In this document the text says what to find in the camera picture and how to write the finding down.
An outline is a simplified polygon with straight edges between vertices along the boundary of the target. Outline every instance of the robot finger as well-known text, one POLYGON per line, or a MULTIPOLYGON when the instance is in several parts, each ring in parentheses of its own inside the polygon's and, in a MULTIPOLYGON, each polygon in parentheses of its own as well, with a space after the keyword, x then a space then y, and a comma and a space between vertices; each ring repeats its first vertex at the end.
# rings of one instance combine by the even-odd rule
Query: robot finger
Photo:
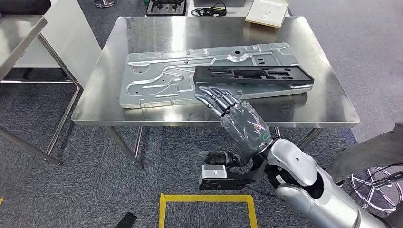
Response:
POLYGON ((219 96, 212 89, 204 86, 200 86, 199 89, 205 92, 211 99, 213 99, 222 110, 227 110, 229 107, 231 107, 230 103, 227 103, 221 96, 219 96))
POLYGON ((210 86, 209 88, 212 89, 214 92, 216 92, 223 99, 225 99, 225 101, 231 104, 231 106, 240 103, 240 101, 235 97, 235 95, 231 93, 231 91, 229 91, 228 89, 220 89, 215 86, 210 86))
POLYGON ((217 106, 217 104, 208 96, 195 94, 194 97, 205 104, 218 118, 221 118, 225 113, 217 106))

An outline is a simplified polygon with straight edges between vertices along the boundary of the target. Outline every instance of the black plastic tray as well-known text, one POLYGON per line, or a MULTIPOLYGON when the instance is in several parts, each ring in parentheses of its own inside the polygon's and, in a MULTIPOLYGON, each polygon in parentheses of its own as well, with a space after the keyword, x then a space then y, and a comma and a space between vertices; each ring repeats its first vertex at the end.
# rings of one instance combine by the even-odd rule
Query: black plastic tray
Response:
POLYGON ((246 84, 313 84, 298 66, 196 66, 194 82, 246 84))
POLYGON ((150 0, 147 16, 185 16, 186 0, 150 0))

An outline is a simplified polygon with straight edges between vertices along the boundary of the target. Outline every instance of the gray pants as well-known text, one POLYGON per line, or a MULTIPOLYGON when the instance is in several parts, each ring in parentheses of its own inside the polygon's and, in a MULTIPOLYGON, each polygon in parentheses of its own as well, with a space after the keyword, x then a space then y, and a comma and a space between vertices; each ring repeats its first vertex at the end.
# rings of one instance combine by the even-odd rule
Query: gray pants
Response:
POLYGON ((383 133, 338 153, 326 172, 339 182, 356 171, 374 166, 403 163, 403 122, 383 133))

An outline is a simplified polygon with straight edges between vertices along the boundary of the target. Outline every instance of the stainless steel table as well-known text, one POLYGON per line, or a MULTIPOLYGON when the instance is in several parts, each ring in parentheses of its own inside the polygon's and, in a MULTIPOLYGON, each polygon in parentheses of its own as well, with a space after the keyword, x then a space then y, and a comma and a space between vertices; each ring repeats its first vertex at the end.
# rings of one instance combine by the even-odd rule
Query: stainless steel table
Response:
POLYGON ((287 42, 302 67, 315 78, 301 95, 251 100, 270 127, 314 128, 300 143, 304 148, 323 128, 351 128, 359 117, 346 96, 310 26, 303 17, 285 18, 281 29, 244 21, 243 17, 120 17, 72 115, 79 125, 105 126, 129 159, 141 167, 114 125, 220 125, 203 104, 123 109, 119 105, 125 59, 129 53, 214 48, 287 42))
POLYGON ((50 154, 55 147, 56 141, 60 135, 64 123, 70 113, 73 104, 81 90, 78 81, 71 74, 69 69, 60 59, 58 54, 41 35, 41 30, 46 26, 47 22, 43 16, 35 15, 3 15, 0 17, 0 83, 74 83, 77 87, 70 103, 67 106, 65 113, 52 137, 52 140, 45 152, 42 152, 35 146, 23 141, 19 137, 13 135, 11 132, 0 127, 0 135, 9 139, 12 142, 22 146, 28 151, 38 155, 39 157, 51 162, 52 164, 59 165, 61 161, 50 154), (43 46, 47 49, 49 54, 60 65, 60 68, 70 77, 71 80, 66 81, 31 81, 31 80, 3 80, 7 73, 13 68, 16 61, 24 54, 26 48, 32 41, 38 38, 43 46))

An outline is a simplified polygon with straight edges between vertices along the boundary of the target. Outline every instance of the stamped metal sheet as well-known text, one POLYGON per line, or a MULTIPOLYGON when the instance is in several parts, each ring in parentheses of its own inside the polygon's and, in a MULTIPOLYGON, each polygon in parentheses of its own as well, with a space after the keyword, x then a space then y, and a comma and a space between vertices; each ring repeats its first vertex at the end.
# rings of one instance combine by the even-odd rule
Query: stamped metal sheet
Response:
POLYGON ((287 43, 217 47, 172 52, 133 53, 127 56, 120 105, 123 108, 194 104, 198 86, 229 89, 240 99, 299 94, 313 85, 272 85, 193 82, 195 67, 295 66, 298 62, 287 43))

